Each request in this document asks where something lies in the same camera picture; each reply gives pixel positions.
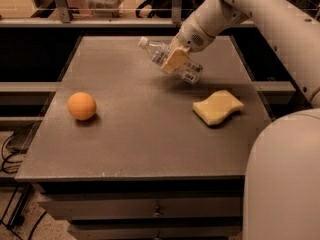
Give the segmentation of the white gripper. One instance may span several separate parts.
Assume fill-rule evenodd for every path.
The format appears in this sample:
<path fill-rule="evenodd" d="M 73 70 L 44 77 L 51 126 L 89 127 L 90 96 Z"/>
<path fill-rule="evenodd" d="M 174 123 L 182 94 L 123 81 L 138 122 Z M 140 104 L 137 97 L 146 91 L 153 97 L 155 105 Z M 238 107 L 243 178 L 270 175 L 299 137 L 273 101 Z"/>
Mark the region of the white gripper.
<path fill-rule="evenodd" d="M 207 13 L 192 13 L 181 25 L 169 46 L 175 48 L 161 66 L 165 73 L 172 74 L 188 59 L 188 52 L 200 52 L 215 39 L 217 24 Z"/>

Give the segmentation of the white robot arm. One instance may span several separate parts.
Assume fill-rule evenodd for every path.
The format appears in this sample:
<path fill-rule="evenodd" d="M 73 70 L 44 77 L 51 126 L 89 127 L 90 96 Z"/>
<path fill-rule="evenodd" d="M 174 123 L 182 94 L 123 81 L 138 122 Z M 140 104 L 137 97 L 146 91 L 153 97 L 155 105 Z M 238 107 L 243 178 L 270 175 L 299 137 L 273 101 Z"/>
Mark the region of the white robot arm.
<path fill-rule="evenodd" d="M 320 23 L 287 0 L 206 0 L 182 23 L 162 68 L 174 72 L 246 19 L 289 74 L 255 88 L 280 96 L 301 91 L 312 107 L 257 137 L 245 172 L 242 240 L 320 240 Z"/>

